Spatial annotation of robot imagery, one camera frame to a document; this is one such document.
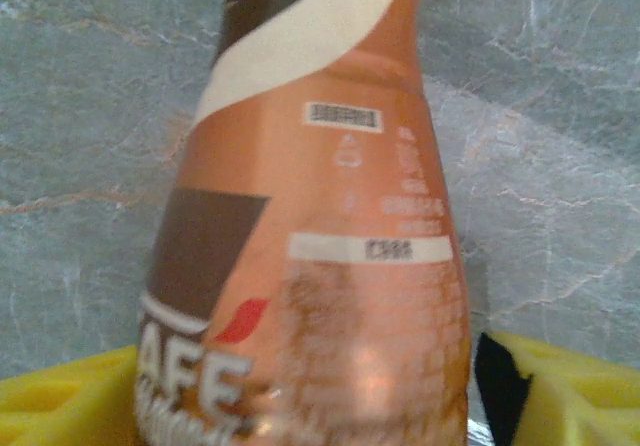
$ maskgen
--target bottle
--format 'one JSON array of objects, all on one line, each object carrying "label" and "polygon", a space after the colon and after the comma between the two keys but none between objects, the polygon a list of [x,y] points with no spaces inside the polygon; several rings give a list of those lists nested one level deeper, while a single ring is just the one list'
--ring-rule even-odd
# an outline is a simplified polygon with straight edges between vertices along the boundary
[{"label": "bottle", "polygon": [[226,0],[142,295],[143,444],[466,444],[418,2]]}]

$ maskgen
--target marble surface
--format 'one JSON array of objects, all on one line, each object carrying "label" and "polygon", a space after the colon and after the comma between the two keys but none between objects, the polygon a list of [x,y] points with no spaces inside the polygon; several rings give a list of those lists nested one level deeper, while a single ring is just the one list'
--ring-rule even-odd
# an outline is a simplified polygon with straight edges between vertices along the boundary
[{"label": "marble surface", "polygon": [[[220,6],[0,0],[0,378],[135,340]],[[423,0],[476,333],[640,367],[639,11]]]}]

